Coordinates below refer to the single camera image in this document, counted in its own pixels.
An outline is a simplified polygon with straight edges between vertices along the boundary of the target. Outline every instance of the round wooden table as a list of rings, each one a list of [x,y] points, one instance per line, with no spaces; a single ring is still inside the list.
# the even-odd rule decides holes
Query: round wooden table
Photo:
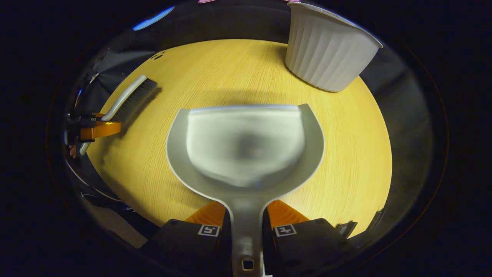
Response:
[[[287,69],[286,50],[283,43],[224,39],[160,51],[130,74],[101,110],[107,112],[141,74],[158,83],[160,92],[124,135],[91,144],[95,169],[153,223],[184,220],[211,200],[181,184],[167,163],[166,137],[178,109],[308,103],[323,127],[325,156],[314,177],[281,200],[333,226],[358,222],[352,236],[363,232],[390,188],[391,148],[381,112],[360,77],[338,93],[317,89]]]

